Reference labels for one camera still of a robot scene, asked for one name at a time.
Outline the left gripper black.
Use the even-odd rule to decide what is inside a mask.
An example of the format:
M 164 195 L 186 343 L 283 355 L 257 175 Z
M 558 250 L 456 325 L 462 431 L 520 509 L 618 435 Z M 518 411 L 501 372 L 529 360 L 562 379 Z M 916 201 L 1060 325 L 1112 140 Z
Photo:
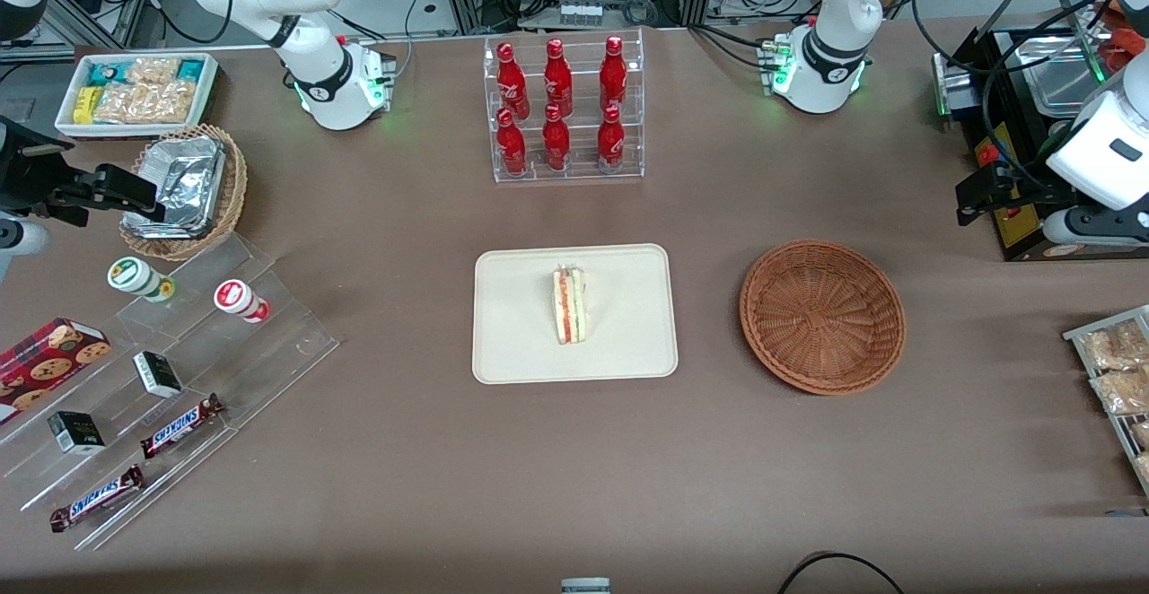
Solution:
M 976 222 L 985 211 L 1021 208 L 1049 200 L 1049 188 L 1027 177 L 1025 170 L 1018 171 L 1015 165 L 989 163 L 982 165 L 982 172 L 985 182 L 965 178 L 955 186 L 959 226 Z

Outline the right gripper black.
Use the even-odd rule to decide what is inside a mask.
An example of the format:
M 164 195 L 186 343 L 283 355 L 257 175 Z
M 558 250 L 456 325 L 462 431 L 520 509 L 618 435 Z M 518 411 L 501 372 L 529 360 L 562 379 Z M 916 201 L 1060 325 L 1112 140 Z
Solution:
M 43 136 L 15 121 L 1 119 L 1 209 L 11 214 L 47 216 L 57 206 L 57 190 L 77 185 L 77 202 L 85 208 L 138 214 L 148 221 L 164 222 L 167 206 L 159 201 L 159 188 L 119 165 L 100 164 L 94 171 L 75 176 L 63 153 L 74 142 Z

